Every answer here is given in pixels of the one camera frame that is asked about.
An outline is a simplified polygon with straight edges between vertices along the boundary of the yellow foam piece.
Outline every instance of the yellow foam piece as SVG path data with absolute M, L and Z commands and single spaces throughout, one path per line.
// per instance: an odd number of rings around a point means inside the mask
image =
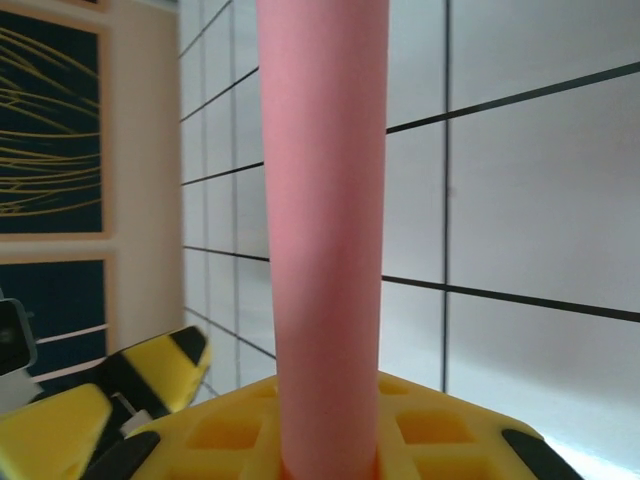
M 11 480 L 76 480 L 89 463 L 111 404 L 82 385 L 0 419 L 0 472 Z
M 194 366 L 169 334 L 142 342 L 122 353 L 170 412 L 189 406 L 211 363 L 209 344 L 198 365 Z

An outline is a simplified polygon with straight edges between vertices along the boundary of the white tiled wall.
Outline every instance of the white tiled wall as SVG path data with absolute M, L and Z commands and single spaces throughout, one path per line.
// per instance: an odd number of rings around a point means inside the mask
M 587 480 L 640 475 L 638 19 L 391 0 L 380 368 L 529 422 Z M 275 373 L 255 0 L 182 0 L 181 25 L 204 400 Z

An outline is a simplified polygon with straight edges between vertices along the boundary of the black grid line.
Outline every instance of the black grid line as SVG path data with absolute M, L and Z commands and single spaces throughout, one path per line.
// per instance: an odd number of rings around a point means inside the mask
M 269 262 L 267 257 L 258 257 L 255 255 L 245 255 L 242 253 L 224 252 L 220 250 L 212 250 L 209 248 L 183 246 L 187 250 L 197 250 L 200 252 L 212 253 L 216 255 L 225 255 L 236 258 L 244 258 L 247 260 L 255 260 L 258 262 Z M 562 300 L 552 300 L 549 298 L 533 297 L 529 295 L 520 295 L 516 293 L 497 292 L 494 290 L 483 290 L 481 288 L 463 287 L 459 285 L 444 284 L 439 282 L 429 282 L 426 280 L 417 280 L 413 278 L 396 277 L 393 275 L 382 275 L 382 281 L 388 283 L 396 283 L 411 287 L 426 288 L 429 290 L 438 290 L 447 293 L 458 293 L 471 297 L 482 297 L 491 300 L 500 300 L 504 302 L 519 303 L 522 305 L 533 305 L 536 307 L 550 308 L 552 310 L 562 310 L 565 312 L 581 313 L 602 318 L 611 318 L 614 320 L 623 320 L 632 323 L 640 323 L 640 312 L 631 310 L 620 310 L 609 307 L 598 307 L 596 305 L 588 305 L 584 303 L 565 302 Z
M 185 115 L 184 117 L 182 117 L 180 119 L 180 123 L 185 122 L 187 120 L 189 120 L 191 117 L 193 117 L 196 113 L 202 111 L 204 108 L 206 108 L 209 104 L 211 104 L 211 102 L 216 101 L 218 98 L 220 98 L 222 95 L 224 95 L 227 92 L 230 92 L 234 87 L 237 87 L 238 85 L 240 85 L 242 82 L 244 82 L 245 80 L 247 80 L 248 78 L 250 78 L 254 73 L 256 73 L 258 71 L 259 67 L 254 68 L 253 70 L 250 70 L 249 72 L 247 72 L 246 74 L 244 74 L 242 77 L 240 77 L 238 80 L 234 81 L 231 85 L 229 85 L 228 87 L 222 89 L 219 93 L 216 93 L 213 97 L 211 97 L 210 99 L 206 100 L 202 105 L 200 105 L 198 108 L 196 108 L 195 110 L 193 110 L 192 112 L 188 113 L 187 115 Z
M 640 72 L 640 62 L 629 63 L 621 67 L 612 68 L 598 73 L 592 73 L 583 77 L 575 78 L 573 80 L 567 80 L 546 87 L 536 88 L 523 93 L 517 93 L 508 97 L 503 97 L 497 100 L 491 100 L 488 102 L 472 105 L 470 107 L 460 108 L 458 110 L 452 110 L 450 112 L 441 113 L 439 115 L 433 115 L 420 120 L 414 120 L 412 122 L 403 123 L 394 127 L 387 128 L 387 134 L 402 132 L 404 130 L 411 130 L 412 128 L 423 127 L 425 125 L 431 125 L 433 123 L 442 122 L 444 120 L 451 120 L 458 117 L 464 117 L 471 115 L 472 113 L 484 112 L 486 110 L 493 110 L 494 108 L 504 107 L 507 105 L 513 105 L 514 103 L 521 103 L 526 100 L 533 100 L 540 97 L 546 97 L 555 93 L 566 92 L 568 90 L 575 90 L 576 88 L 586 87 L 588 85 L 595 85 L 597 83 L 606 82 L 607 80 L 614 80 L 616 78 L 626 77 Z
M 202 19 L 204 18 L 204 4 L 203 2 L 200 2 L 200 23 L 202 23 Z M 202 48 L 200 49 L 200 99 L 203 99 L 206 95 L 206 70 L 204 68 L 204 64 L 207 58 L 207 45 L 205 44 L 205 42 L 202 43 Z M 202 163 L 202 173 L 206 173 L 207 171 L 207 147 L 208 147 L 208 142 L 207 142 L 207 116 L 203 115 L 202 118 L 200 119 L 201 123 L 202 123 L 202 128 L 200 129 L 201 132 L 201 144 L 202 144 L 202 148 L 200 150 L 200 161 Z M 206 219 L 209 218 L 209 195 L 207 192 L 207 188 L 203 188 L 203 192 L 202 192 L 202 212 L 205 218 L 205 228 L 203 231 L 203 240 L 204 240 L 204 244 L 205 245 L 209 245 L 209 229 L 207 228 L 206 225 Z M 210 291 L 210 287 L 211 287 L 211 275 L 209 272 L 209 259 L 207 258 L 205 263 L 204 263 L 204 299 L 205 299 L 205 305 L 204 305 L 204 311 L 206 312 L 206 314 L 208 316 L 211 315 L 210 307 L 209 307 L 209 291 Z M 207 325 L 207 338 L 209 337 L 209 333 L 210 333 L 210 327 Z
M 234 111 L 233 104 L 234 104 L 234 101 L 232 99 L 232 101 L 231 101 L 231 105 L 232 105 L 231 111 L 232 112 Z M 235 130 L 235 127 L 232 126 L 231 127 L 232 137 L 233 137 L 233 131 L 234 130 Z M 194 183 L 206 182 L 207 180 L 213 180 L 214 178 L 219 178 L 219 177 L 226 177 L 227 175 L 232 175 L 234 173 L 244 172 L 245 170 L 251 170 L 253 168 L 258 168 L 258 167 L 262 167 L 262 166 L 264 166 L 264 162 L 252 163 L 251 165 L 245 165 L 244 167 L 232 168 L 231 170 L 226 170 L 224 172 L 214 173 L 212 175 L 207 175 L 206 177 L 197 178 L 195 180 L 189 180 L 187 182 L 184 182 L 184 183 L 180 184 L 180 186 L 181 187 L 186 187 L 187 185 L 193 185 Z
M 444 111 L 449 113 L 451 108 L 451 0 L 444 2 Z M 449 285 L 449 254 L 450 254 L 450 213 L 451 205 L 449 192 L 451 191 L 451 120 L 444 121 L 443 128 L 443 179 L 442 179 L 442 282 Z M 440 362 L 440 390 L 448 391 L 449 383 L 449 292 L 442 292 L 442 338 Z
M 224 332 L 224 333 L 226 333 L 228 335 L 231 335 L 232 337 L 237 339 L 239 342 L 241 342 L 241 343 L 243 343 L 245 345 L 248 345 L 248 346 L 254 348 L 255 350 L 258 350 L 260 353 L 263 353 L 267 357 L 273 358 L 275 360 L 276 356 L 273 353 L 271 353 L 269 350 L 266 350 L 266 349 L 262 348 L 260 345 L 256 345 L 251 340 L 246 339 L 242 335 L 233 332 L 233 330 L 229 330 L 227 327 L 225 327 L 224 325 L 220 325 L 215 320 L 211 320 L 210 318 L 206 317 L 205 315 L 202 315 L 201 313 L 198 313 L 198 312 L 196 312 L 195 310 L 192 310 L 189 307 L 184 307 L 184 310 L 186 312 L 189 312 L 192 315 L 195 315 L 200 320 L 204 320 L 205 322 L 207 322 L 211 326 L 216 327 L 218 330 L 221 330 L 222 332 Z
M 213 17 L 211 17 L 211 20 L 209 20 L 207 22 L 207 24 L 204 26 L 204 28 L 202 28 L 198 34 L 195 36 L 195 38 L 193 40 L 191 40 L 189 42 L 189 44 L 184 48 L 184 50 L 178 55 L 178 58 L 182 58 L 184 57 L 187 52 L 189 50 L 191 50 L 191 47 L 193 47 L 196 43 L 198 43 L 198 40 L 200 40 L 200 38 L 202 38 L 202 36 L 204 35 L 204 32 L 206 32 L 209 27 L 211 25 L 213 25 L 213 22 L 215 22 L 218 17 L 222 14 L 222 12 L 224 11 L 225 8 L 227 8 L 230 4 L 231 4 L 232 0 L 229 0 L 228 2 L 226 2 L 224 5 L 222 5 L 222 7 L 220 7 L 220 10 L 218 10 L 215 15 Z M 200 20 L 202 20 L 204 18 L 204 9 L 203 9 L 203 3 L 200 2 Z
M 231 4 L 231 35 L 229 37 L 229 48 L 231 50 L 231 78 L 234 79 L 234 85 L 237 85 L 242 81 L 238 79 L 236 82 L 236 5 Z M 244 75 L 242 79 L 246 80 L 253 73 Z M 231 90 L 231 166 L 236 172 L 241 172 L 243 169 L 238 169 L 238 111 L 237 111 L 238 97 L 235 88 Z M 233 175 L 231 177 L 231 234 L 233 251 L 238 251 L 238 176 Z M 242 385 L 242 376 L 240 373 L 240 265 L 237 258 L 232 260 L 233 268 L 233 329 L 238 336 L 235 342 L 235 362 L 236 362 L 236 388 L 240 388 Z
M 188 118 L 190 118 L 193 115 L 195 115 L 196 113 L 198 113 L 200 110 L 202 110 L 204 107 L 209 105 L 211 102 L 213 102 L 217 98 L 221 97 L 222 95 L 224 95 L 225 93 L 230 91 L 233 87 L 237 86 L 238 84 L 240 84 L 244 80 L 248 79 L 250 76 L 252 76 L 257 71 L 258 71 L 258 67 L 256 67 L 253 70 L 251 70 L 249 73 L 247 73 L 242 78 L 239 78 L 238 80 L 236 80 L 232 85 L 230 85 L 229 87 L 225 88 L 222 92 L 220 92 L 219 94 L 217 94 L 216 96 L 214 96 L 210 100 L 207 100 L 205 102 L 205 104 L 201 105 L 200 107 L 195 109 L 193 112 L 191 112 L 187 116 L 185 116 L 181 120 L 181 122 L 187 120 Z M 534 90 L 529 90 L 529 91 L 524 92 L 524 93 L 511 95 L 509 97 L 504 97 L 504 98 L 501 98 L 501 99 L 498 99 L 498 100 L 491 100 L 489 102 L 481 103 L 481 104 L 478 104 L 478 105 L 473 105 L 473 106 L 470 106 L 470 107 L 461 108 L 461 109 L 458 109 L 458 110 L 448 111 L 448 109 L 445 106 L 445 113 L 441 113 L 441 114 L 433 115 L 431 117 L 426 117 L 426 118 L 423 118 L 423 119 L 420 119 L 420 120 L 414 120 L 414 121 L 411 121 L 411 122 L 403 123 L 401 125 L 396 125 L 396 126 L 393 126 L 393 127 L 389 127 L 389 128 L 387 128 L 387 135 L 391 135 L 391 134 L 398 133 L 398 132 L 403 132 L 405 130 L 411 130 L 411 129 L 414 129 L 414 128 L 424 127 L 426 125 L 432 125 L 434 123 L 439 123 L 439 122 L 443 122 L 443 125 L 445 125 L 445 127 L 444 127 L 445 130 L 448 130 L 449 127 L 446 126 L 446 124 L 447 124 L 447 122 L 449 120 L 453 120 L 454 118 L 464 117 L 464 116 L 467 116 L 467 115 L 471 115 L 473 113 L 479 113 L 479 112 L 483 112 L 483 111 L 486 111 L 486 110 L 493 110 L 495 108 L 504 107 L 504 106 L 508 106 L 508 105 L 513 105 L 515 103 L 521 103 L 521 102 L 524 102 L 526 100 L 533 100 L 533 99 L 536 99 L 536 98 L 545 97 L 547 95 L 553 95 L 554 93 L 560 93 L 560 92 L 565 92 L 565 91 L 568 91 L 568 90 L 574 90 L 574 89 L 579 88 L 579 87 L 584 87 L 584 86 L 588 86 L 588 85 L 594 85 L 594 84 L 597 84 L 597 83 L 605 82 L 607 80 L 613 80 L 613 79 L 616 79 L 616 78 L 621 78 L 621 77 L 625 77 L 625 76 L 628 76 L 628 75 L 633 75 L 635 73 L 640 73 L 640 62 L 631 63 L 631 64 L 628 64 L 628 65 L 624 65 L 622 67 L 612 68 L 610 70 L 605 70 L 604 72 L 599 72 L 599 73 L 594 73 L 594 74 L 591 74 L 591 75 L 586 75 L 584 77 L 580 77 L 580 78 L 577 78 L 577 79 L 567 80 L 566 82 L 556 83 L 554 85 L 550 85 L 550 86 L 547 86 L 547 87 L 542 87 L 542 88 L 537 88 L 537 89 L 534 89 Z M 447 87 L 446 84 L 445 84 L 445 92 L 446 92 L 445 93 L 445 97 L 451 95 L 450 87 Z M 224 177 L 226 175 L 232 175 L 234 173 L 238 173 L 238 172 L 242 172 L 244 170 L 250 170 L 250 169 L 258 168 L 258 167 L 262 167 L 262 166 L 264 166 L 264 162 L 253 163 L 251 165 L 246 165 L 246 166 L 243 166 L 243 167 L 234 168 L 234 169 L 231 169 L 231 170 L 226 170 L 224 172 L 219 172 L 219 173 L 216 173 L 216 174 L 213 174 L 213 175 L 208 175 L 206 177 L 197 178 L 195 180 L 189 180 L 187 182 L 182 183 L 181 185 L 182 186 L 192 185 L 194 183 L 204 182 L 206 180 L 211 180 L 213 178 Z

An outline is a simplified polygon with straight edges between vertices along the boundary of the dark blue painting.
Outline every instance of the dark blue painting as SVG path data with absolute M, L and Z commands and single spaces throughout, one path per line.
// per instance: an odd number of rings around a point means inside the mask
M 0 7 L 0 235 L 103 231 L 99 42 Z
M 30 375 L 53 379 L 106 356 L 105 268 L 102 259 L 0 265 L 0 288 L 22 302 L 36 341 Z

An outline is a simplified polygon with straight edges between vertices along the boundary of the square hole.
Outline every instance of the square hole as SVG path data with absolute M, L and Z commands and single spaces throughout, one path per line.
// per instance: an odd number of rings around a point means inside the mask
M 224 414 L 205 418 L 187 442 L 194 450 L 246 450 L 258 439 L 262 421 L 258 417 L 226 417 Z
M 408 411 L 398 415 L 396 421 L 409 445 L 473 442 L 464 422 L 444 410 Z
M 421 457 L 415 463 L 422 480 L 500 480 L 481 457 Z

